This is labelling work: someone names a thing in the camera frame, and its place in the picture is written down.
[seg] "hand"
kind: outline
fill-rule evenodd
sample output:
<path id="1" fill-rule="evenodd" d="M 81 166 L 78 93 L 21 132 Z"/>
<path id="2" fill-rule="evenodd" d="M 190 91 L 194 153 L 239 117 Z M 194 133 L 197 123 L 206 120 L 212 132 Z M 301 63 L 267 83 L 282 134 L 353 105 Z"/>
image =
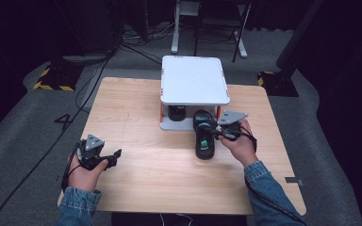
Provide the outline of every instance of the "hand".
<path id="1" fill-rule="evenodd" d="M 105 159 L 95 167 L 95 169 L 89 171 L 83 167 L 78 167 L 75 169 L 69 177 L 69 186 L 78 188 L 81 190 L 93 192 L 98 183 L 98 178 L 101 173 L 105 170 L 108 161 Z M 80 165 L 77 154 L 74 155 L 72 159 L 72 164 L 70 165 L 70 170 Z"/>
<path id="2" fill-rule="evenodd" d="M 239 125 L 249 131 L 251 135 L 253 134 L 251 126 L 246 119 L 239 120 Z M 223 136 L 219 136 L 219 140 L 231 151 L 231 154 L 243 165 L 243 167 L 258 161 L 257 156 L 255 155 L 254 144 L 248 137 L 240 136 L 237 140 L 231 141 Z"/>

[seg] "denim sleeve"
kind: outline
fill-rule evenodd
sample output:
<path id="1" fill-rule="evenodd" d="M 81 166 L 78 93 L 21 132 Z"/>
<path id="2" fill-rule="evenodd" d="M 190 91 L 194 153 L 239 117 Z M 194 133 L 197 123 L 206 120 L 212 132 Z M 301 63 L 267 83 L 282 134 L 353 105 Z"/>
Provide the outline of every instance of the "denim sleeve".
<path id="1" fill-rule="evenodd" d="M 265 198 L 298 218 L 302 218 L 285 194 L 283 188 L 275 181 L 263 162 L 257 161 L 245 167 L 245 179 L 251 188 Z M 261 201 L 253 192 L 249 191 L 249 200 L 255 213 L 256 225 L 303 225 L 278 210 Z"/>
<path id="2" fill-rule="evenodd" d="M 61 200 L 60 217 L 56 225 L 93 225 L 93 214 L 101 199 L 101 192 L 88 192 L 67 187 Z"/>

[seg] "wooden table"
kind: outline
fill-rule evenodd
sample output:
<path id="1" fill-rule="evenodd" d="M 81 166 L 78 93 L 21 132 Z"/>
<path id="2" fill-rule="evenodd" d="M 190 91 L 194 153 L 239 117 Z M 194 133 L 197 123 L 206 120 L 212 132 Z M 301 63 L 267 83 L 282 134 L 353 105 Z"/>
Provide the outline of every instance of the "wooden table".
<path id="1" fill-rule="evenodd" d="M 247 112 L 258 140 L 257 155 L 285 189 L 300 214 L 304 201 L 261 87 L 228 85 L 231 102 L 223 109 Z M 234 214 L 253 213 L 243 167 L 217 140 L 212 159 L 195 155 L 195 133 L 159 127 L 160 81 L 102 80 L 82 138 L 105 141 L 101 155 L 123 149 L 116 167 L 103 172 L 98 210 L 120 212 Z"/>

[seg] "metal bracket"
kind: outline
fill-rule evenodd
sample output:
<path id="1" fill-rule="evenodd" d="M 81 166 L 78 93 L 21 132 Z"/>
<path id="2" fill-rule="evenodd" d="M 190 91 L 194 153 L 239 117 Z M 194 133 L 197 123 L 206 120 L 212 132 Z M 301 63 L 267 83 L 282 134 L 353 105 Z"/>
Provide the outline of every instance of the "metal bracket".
<path id="1" fill-rule="evenodd" d="M 228 125 L 232 124 L 238 120 L 248 117 L 248 113 L 240 113 L 236 111 L 224 110 L 220 119 L 217 121 L 218 125 Z"/>

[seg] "black cable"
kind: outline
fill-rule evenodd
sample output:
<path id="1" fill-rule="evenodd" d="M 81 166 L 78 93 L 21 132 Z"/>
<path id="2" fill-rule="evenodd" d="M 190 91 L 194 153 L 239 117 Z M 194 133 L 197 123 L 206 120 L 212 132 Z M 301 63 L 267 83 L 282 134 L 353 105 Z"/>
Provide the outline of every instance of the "black cable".
<path id="1" fill-rule="evenodd" d="M 90 92 L 90 95 L 88 96 L 86 102 L 81 106 L 81 108 L 83 108 L 85 106 L 85 104 L 87 103 L 87 101 L 89 100 L 89 98 L 92 96 L 93 91 L 96 88 L 96 85 L 102 75 L 102 72 L 104 70 L 104 68 L 106 67 L 108 63 L 108 59 L 107 61 L 105 61 L 104 66 L 102 67 L 100 73 L 99 73 L 99 77 L 96 80 L 95 85 L 92 88 L 92 91 Z M 75 115 L 73 116 L 73 118 L 70 121 L 74 121 L 74 119 L 78 116 L 78 114 L 81 112 L 81 109 L 78 109 L 77 112 L 75 113 Z M 60 141 L 61 137 L 63 137 L 64 133 L 67 131 L 67 129 L 70 127 L 71 123 L 67 124 L 67 126 L 64 127 L 64 129 L 61 131 L 60 135 L 57 137 L 57 139 L 55 140 L 55 142 L 51 145 L 51 147 L 49 147 L 49 149 L 46 151 L 46 153 L 42 156 L 42 158 L 37 162 L 37 164 L 34 165 L 34 167 L 28 172 L 28 174 L 21 180 L 21 182 L 10 192 L 10 194 L 7 196 L 7 198 L 4 200 L 4 202 L 0 205 L 0 212 L 2 211 L 2 209 L 5 207 L 6 203 L 10 200 L 10 198 L 14 195 L 14 193 L 20 188 L 20 186 L 28 179 L 28 177 L 34 172 L 34 170 L 40 165 L 40 163 L 45 159 L 45 157 L 53 150 L 53 148 L 58 144 L 58 142 Z"/>
<path id="2" fill-rule="evenodd" d="M 134 51 L 134 52 L 136 52 L 136 53 L 138 53 L 138 54 L 140 54 L 140 55 L 142 55 L 142 56 L 144 56 L 144 57 L 146 57 L 146 58 L 154 61 L 156 64 L 161 65 L 161 62 L 158 62 L 158 61 L 156 61 L 155 59 L 152 59 L 152 58 L 148 57 L 148 56 L 145 55 L 144 53 L 142 53 L 142 52 L 140 52 L 140 51 L 138 51 L 138 50 L 136 50 L 136 49 L 134 49 L 134 48 L 132 48 L 132 47 L 129 47 L 129 46 L 125 45 L 125 44 L 121 44 L 121 46 L 123 46 L 123 47 L 125 47 L 125 48 L 127 48 L 127 49 L 130 49 L 130 50 L 132 50 L 132 51 Z"/>
<path id="3" fill-rule="evenodd" d="M 63 17 L 64 21 L 65 21 L 66 24 L 69 26 L 70 30 L 72 31 L 72 33 L 74 34 L 74 36 L 78 39 L 78 41 L 79 41 L 79 43 L 80 43 L 81 45 L 83 45 L 85 48 L 87 48 L 87 49 L 89 49 L 89 50 L 91 50 L 91 51 L 93 51 L 93 52 L 95 52 L 95 53 L 107 53 L 107 52 L 112 52 L 113 50 L 116 49 L 116 46 L 113 46 L 113 47 L 111 47 L 111 48 L 109 48 L 109 49 L 106 49 L 106 50 L 102 50 L 102 49 L 99 48 L 99 47 L 89 47 L 88 45 L 86 45 L 86 44 L 84 43 L 84 41 L 82 41 L 82 40 L 79 38 L 78 34 L 77 34 L 77 33 L 75 32 L 75 30 L 73 29 L 73 27 L 72 27 L 69 19 L 68 19 L 67 16 L 64 14 L 62 8 L 61 8 L 60 5 L 58 4 L 58 1 L 57 1 L 57 0 L 54 0 L 54 2 L 55 2 L 55 4 L 56 4 L 56 6 L 57 6 L 57 8 L 58 8 L 58 10 L 59 10 L 59 12 L 60 12 L 60 14 L 61 14 L 61 16 Z"/>
<path id="4" fill-rule="evenodd" d="M 252 189 L 251 185 L 249 184 L 249 182 L 246 180 L 245 178 L 245 184 L 246 186 L 248 186 L 249 190 L 256 196 L 258 197 L 262 202 L 266 203 L 269 207 L 279 211 L 280 213 L 286 215 L 287 217 L 299 222 L 299 223 L 302 223 L 303 225 L 306 225 L 306 223 L 304 223 L 303 220 L 301 220 L 299 217 L 297 217 L 296 215 L 294 215 L 293 213 L 289 212 L 288 210 L 282 208 L 281 206 L 279 205 L 276 205 L 268 200 L 266 200 L 263 196 L 261 196 L 260 194 L 258 194 L 255 190 Z"/>
<path id="5" fill-rule="evenodd" d="M 82 111 L 84 111 L 87 114 L 90 114 L 89 111 L 86 111 L 85 109 L 81 108 L 78 103 L 77 103 L 77 99 L 78 99 L 78 95 L 81 93 L 82 89 L 84 89 L 92 80 L 92 78 L 96 75 L 96 73 L 98 72 L 98 68 L 102 65 L 103 62 L 101 62 L 98 67 L 96 67 L 95 72 L 93 73 L 93 76 L 87 81 L 87 83 L 84 84 L 84 86 L 80 89 L 80 91 L 77 93 L 77 95 L 75 96 L 75 105 L 77 106 L 78 109 L 81 109 Z"/>
<path id="6" fill-rule="evenodd" d="M 133 53 L 133 54 L 135 53 L 134 51 L 125 50 L 125 49 L 123 49 L 121 46 L 120 46 L 120 50 L 125 51 L 125 52 L 128 52 L 128 53 Z M 140 51 L 140 53 L 143 53 L 143 54 L 145 54 L 145 55 L 152 56 L 152 57 L 156 58 L 158 61 L 161 61 L 161 58 L 160 58 L 160 57 L 158 57 L 158 56 L 156 56 L 156 55 L 153 55 L 153 54 L 148 54 L 148 53 L 146 53 L 146 52 L 142 52 L 142 51 Z"/>

